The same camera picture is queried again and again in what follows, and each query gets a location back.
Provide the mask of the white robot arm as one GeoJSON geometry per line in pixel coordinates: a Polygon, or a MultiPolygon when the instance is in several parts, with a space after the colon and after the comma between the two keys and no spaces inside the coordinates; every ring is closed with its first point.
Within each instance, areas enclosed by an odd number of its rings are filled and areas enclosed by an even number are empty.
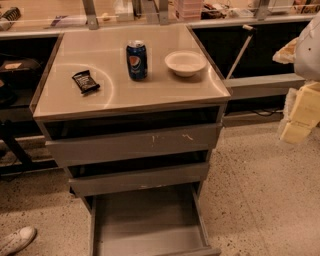
{"type": "Polygon", "coordinates": [[[278,50],[272,60],[294,64],[294,72],[306,80],[298,90],[290,89],[285,99],[280,139],[302,142],[320,123],[320,13],[297,38],[278,50]]]}

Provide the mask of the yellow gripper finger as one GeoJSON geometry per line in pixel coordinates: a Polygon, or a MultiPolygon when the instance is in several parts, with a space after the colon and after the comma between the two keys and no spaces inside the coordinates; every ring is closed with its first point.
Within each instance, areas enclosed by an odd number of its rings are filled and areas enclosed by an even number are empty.
{"type": "Polygon", "coordinates": [[[272,60],[281,64],[293,63],[295,61],[295,49],[297,40],[298,38],[294,38],[290,42],[288,42],[273,55],[272,60]]]}
{"type": "Polygon", "coordinates": [[[290,88],[285,99],[279,138],[290,144],[302,142],[320,123],[320,83],[307,82],[290,88]]]}

